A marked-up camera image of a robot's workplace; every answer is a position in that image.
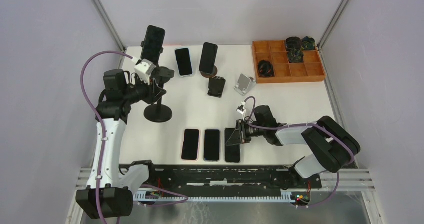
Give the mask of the pink case phone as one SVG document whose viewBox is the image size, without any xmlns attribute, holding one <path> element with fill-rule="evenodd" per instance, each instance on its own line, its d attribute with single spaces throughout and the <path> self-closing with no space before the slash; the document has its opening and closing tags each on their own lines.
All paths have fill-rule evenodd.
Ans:
<svg viewBox="0 0 424 224">
<path fill-rule="evenodd" d="M 185 129 L 183 133 L 183 143 L 181 159 L 183 161 L 196 161 L 199 155 L 200 130 Z"/>
</svg>

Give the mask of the clear case phone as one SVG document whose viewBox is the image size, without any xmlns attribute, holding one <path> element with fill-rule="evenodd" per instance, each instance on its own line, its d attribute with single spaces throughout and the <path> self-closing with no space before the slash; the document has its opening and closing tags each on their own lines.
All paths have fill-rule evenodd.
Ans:
<svg viewBox="0 0 424 224">
<path fill-rule="evenodd" d="M 221 132 L 219 129 L 206 129 L 204 131 L 203 159 L 207 162 L 220 160 Z"/>
</svg>

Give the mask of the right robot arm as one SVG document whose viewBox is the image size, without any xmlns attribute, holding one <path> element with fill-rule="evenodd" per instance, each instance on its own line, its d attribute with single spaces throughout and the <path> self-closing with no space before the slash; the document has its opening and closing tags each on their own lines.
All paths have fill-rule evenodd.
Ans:
<svg viewBox="0 0 424 224">
<path fill-rule="evenodd" d="M 313 175 L 338 173 L 361 151 L 358 141 L 329 116 L 316 122 L 283 124 L 277 122 L 268 105 L 257 106 L 252 113 L 254 118 L 243 116 L 236 121 L 225 145 L 240 146 L 250 143 L 253 137 L 263 137 L 272 146 L 308 146 L 311 154 L 295 162 L 291 167 L 294 171 L 288 175 L 295 188 L 302 188 Z"/>
</svg>

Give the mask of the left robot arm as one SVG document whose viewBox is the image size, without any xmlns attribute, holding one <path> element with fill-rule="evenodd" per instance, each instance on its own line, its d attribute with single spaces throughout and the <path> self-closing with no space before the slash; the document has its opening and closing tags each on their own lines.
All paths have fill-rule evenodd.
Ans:
<svg viewBox="0 0 424 224">
<path fill-rule="evenodd" d="M 128 217 L 134 196 L 143 185 L 153 187 L 157 174 L 146 164 L 135 164 L 120 177 L 119 159 L 131 106 L 140 101 L 153 104 L 166 91 L 158 86 L 153 71 L 135 71 L 135 83 L 127 82 L 128 71 L 113 69 L 104 73 L 104 90 L 95 108 L 97 142 L 93 167 L 86 187 L 75 200 L 93 220 Z"/>
</svg>

